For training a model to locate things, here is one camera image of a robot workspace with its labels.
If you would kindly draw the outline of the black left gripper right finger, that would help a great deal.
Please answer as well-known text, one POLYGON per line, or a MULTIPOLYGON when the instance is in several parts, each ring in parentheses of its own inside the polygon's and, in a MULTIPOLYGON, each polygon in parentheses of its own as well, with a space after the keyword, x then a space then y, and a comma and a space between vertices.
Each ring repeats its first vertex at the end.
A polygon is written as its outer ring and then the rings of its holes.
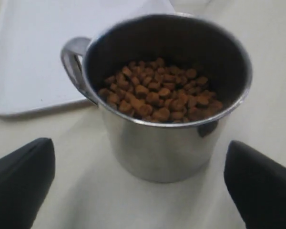
POLYGON ((231 141, 224 181, 246 228, 286 229, 286 167, 231 141))

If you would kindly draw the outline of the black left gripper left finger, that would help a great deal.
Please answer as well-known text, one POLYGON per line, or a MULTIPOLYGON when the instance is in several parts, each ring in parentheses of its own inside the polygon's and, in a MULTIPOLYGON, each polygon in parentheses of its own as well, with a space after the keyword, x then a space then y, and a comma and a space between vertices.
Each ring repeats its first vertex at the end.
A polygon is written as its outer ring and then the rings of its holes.
POLYGON ((0 158, 0 229, 30 229, 54 177, 50 138, 37 138, 0 158))

